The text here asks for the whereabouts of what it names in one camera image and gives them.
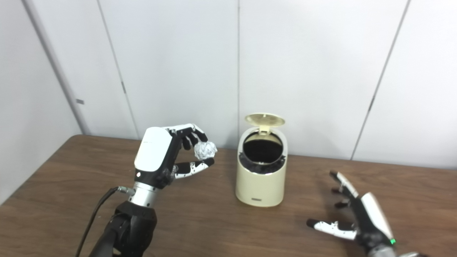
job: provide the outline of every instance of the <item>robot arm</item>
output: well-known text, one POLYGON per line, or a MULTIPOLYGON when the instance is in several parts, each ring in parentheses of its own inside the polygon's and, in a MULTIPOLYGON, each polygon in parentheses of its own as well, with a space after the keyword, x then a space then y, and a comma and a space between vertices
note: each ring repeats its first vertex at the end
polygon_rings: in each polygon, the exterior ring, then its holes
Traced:
MULTIPOLYGON (((396 257, 393 248, 395 239, 374 195, 366 193, 360 197, 343 174, 331 171, 330 176, 340 184, 340 187, 333 188, 332 192, 345 197, 341 202, 335 203, 335 207, 338 209, 349 207, 354 213, 356 221, 352 224, 308 219, 307 225, 336 237, 357 241, 369 257, 396 257)), ((401 257, 418 256, 423 255, 417 252, 401 255, 401 257)))

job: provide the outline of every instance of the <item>wooden table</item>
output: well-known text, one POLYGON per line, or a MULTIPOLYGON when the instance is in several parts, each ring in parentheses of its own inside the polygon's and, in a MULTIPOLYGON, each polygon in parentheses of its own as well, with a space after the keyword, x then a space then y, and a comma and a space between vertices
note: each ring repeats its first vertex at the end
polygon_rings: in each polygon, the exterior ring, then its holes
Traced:
MULTIPOLYGON (((90 214, 110 187, 133 185, 140 141, 70 138, 0 207, 0 256, 73 256, 90 214)), ((182 150, 179 161, 193 160, 182 150)), ((158 225, 145 257, 362 257, 354 242, 306 226, 308 218, 351 220, 335 210, 330 169, 360 193, 378 198, 400 253, 457 254, 457 172, 430 168, 289 156, 284 201, 257 208, 234 194, 235 150, 219 149, 210 169, 174 181, 155 206, 158 225)), ((100 209, 81 256, 87 256, 115 207, 100 209)))

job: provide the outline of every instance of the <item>robotic hand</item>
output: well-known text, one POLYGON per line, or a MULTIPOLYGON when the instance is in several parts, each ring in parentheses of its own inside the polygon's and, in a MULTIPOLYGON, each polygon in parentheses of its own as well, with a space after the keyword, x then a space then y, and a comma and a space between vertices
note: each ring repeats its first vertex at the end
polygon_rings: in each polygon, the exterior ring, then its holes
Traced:
POLYGON ((191 144, 195 146, 199 143, 194 134, 202 142, 208 141, 205 133, 195 124, 152 127, 146 130, 134 162, 133 189, 112 188, 114 191, 129 194, 129 198, 116 208, 90 257, 143 255, 151 243, 157 224, 153 205, 159 192, 175 178, 192 176, 214 164, 213 158, 175 164, 181 145, 184 149, 190 150, 191 144), (120 255, 113 254, 113 249, 118 250, 120 255))
MULTIPOLYGON (((343 174, 330 171, 330 176, 339 184, 339 188, 332 188, 333 193, 341 194, 346 199, 335 203, 338 209, 349 207, 356 218, 354 224, 347 222, 327 222, 308 219, 306 224, 315 230, 322 231, 348 240, 356 240, 368 257, 396 257, 393 245, 395 239, 389 223, 372 193, 359 197, 356 189, 343 174)), ((410 252, 399 257, 424 256, 417 252, 410 252)))

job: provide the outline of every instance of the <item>black fingertip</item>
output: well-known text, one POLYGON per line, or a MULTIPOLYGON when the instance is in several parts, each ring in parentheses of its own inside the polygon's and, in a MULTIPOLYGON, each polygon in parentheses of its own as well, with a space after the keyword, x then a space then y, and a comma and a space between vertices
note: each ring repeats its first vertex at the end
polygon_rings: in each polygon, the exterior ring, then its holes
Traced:
POLYGON ((206 137, 205 133, 202 133, 198 130, 195 130, 194 133, 197 135, 198 138, 200 138, 200 141, 208 142, 208 138, 206 137))
POLYGON ((332 187, 331 191, 334 194, 341 194, 339 187, 332 187))
POLYGON ((203 162, 209 166, 213 165, 214 164, 214 158, 208 158, 208 159, 205 159, 203 160, 203 162))
POLYGON ((348 205, 349 205, 348 203, 337 202, 337 203, 335 203, 335 208, 342 209, 342 208, 348 207, 348 205))
POLYGON ((338 179, 338 172, 337 172, 337 171, 331 170, 331 171, 330 171, 330 177, 332 177, 333 179, 339 181, 339 179, 338 179))
POLYGON ((191 143, 189 140, 187 140, 186 137, 182 138, 182 146, 184 146, 184 149, 190 150, 191 149, 191 143))
POLYGON ((306 221, 306 226, 310 227, 310 228, 314 228, 314 225, 316 225, 317 223, 319 223, 320 220, 315 220, 315 219, 308 219, 306 221))
POLYGON ((205 134, 202 134, 201 136, 199 136, 199 138, 202 142, 208 142, 208 138, 206 137, 205 134))

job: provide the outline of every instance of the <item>trash can lid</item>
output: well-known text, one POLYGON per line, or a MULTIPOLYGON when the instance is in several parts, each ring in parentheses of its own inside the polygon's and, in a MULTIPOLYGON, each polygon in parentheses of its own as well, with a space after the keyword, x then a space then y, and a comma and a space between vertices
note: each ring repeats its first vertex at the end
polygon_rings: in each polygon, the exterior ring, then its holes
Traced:
POLYGON ((266 127, 279 127, 286 121, 271 113, 253 113, 244 118, 249 124, 253 126, 266 126, 266 127))

